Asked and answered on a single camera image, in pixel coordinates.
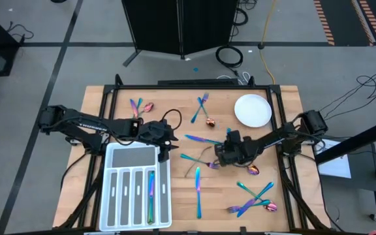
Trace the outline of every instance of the white round plate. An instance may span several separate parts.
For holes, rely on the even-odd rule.
[[[234,113],[239,121],[248,127],[265,126],[272,116],[268,101],[254,94],[240,97],[234,105]]]

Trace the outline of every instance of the wooden table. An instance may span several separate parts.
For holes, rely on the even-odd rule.
[[[95,116],[98,115],[102,89],[102,86],[87,87],[81,112]],[[303,111],[298,88],[296,86],[281,86],[281,91],[287,121],[290,121]],[[234,115],[234,104],[239,97],[247,93],[255,93],[266,98],[266,92],[261,90],[208,90],[210,98],[205,107],[209,115],[217,120],[218,127],[210,129],[206,126],[203,112],[200,112],[194,124],[190,123],[189,120],[198,108],[196,98],[201,97],[204,92],[204,90],[200,89],[124,89],[118,92],[116,115],[114,118],[131,117],[132,112],[129,99],[137,100],[139,97],[143,98],[144,104],[147,102],[155,103],[154,111],[143,114],[145,122],[161,119],[163,114],[171,108],[177,108],[182,113],[183,121],[181,127],[175,132],[176,137],[180,141],[174,142],[180,148],[170,152],[172,226],[161,230],[234,232],[239,231],[240,227],[245,226],[249,232],[289,231],[275,147],[266,149],[254,161],[254,164],[260,170],[258,176],[251,176],[244,168],[236,168],[234,166],[212,170],[201,165],[202,219],[196,218],[196,192],[193,179],[195,168],[188,172],[187,177],[184,177],[193,162],[181,159],[180,154],[184,153],[192,157],[198,157],[201,151],[210,146],[210,144],[193,142],[186,139],[183,135],[191,134],[223,141],[226,136],[227,127],[230,127],[232,130],[239,130],[242,136],[251,136],[252,138],[259,138],[272,130],[270,123],[261,128],[252,129],[246,127]],[[275,98],[275,95],[273,95],[276,120],[277,124],[280,125],[281,121]],[[106,118],[108,117],[109,106],[110,101],[107,102]],[[179,116],[177,113],[170,113],[166,118],[172,126],[178,124]],[[73,163],[83,152],[84,150],[81,146],[72,147],[69,164]],[[303,147],[303,153],[313,156],[310,147]],[[202,160],[212,161],[213,159],[215,159],[213,150],[209,149],[204,152]],[[64,222],[81,200],[88,164],[89,157],[86,157],[67,174],[60,194],[54,218],[54,226],[58,226]],[[307,202],[313,213],[326,226],[329,226],[330,222],[324,210],[321,184],[315,163],[303,157],[296,157],[296,167],[303,199]],[[278,205],[278,211],[268,212],[263,207],[257,207],[248,210],[240,218],[236,218],[235,214],[227,213],[225,210],[227,207],[242,205],[251,198],[251,195],[236,185],[237,181],[244,183],[254,192],[259,192],[268,182],[274,182],[275,186],[264,195],[264,198],[273,200]],[[298,210],[293,198],[291,203],[295,226],[300,227]],[[87,210],[86,225],[89,225],[92,206],[93,202],[91,201]]]

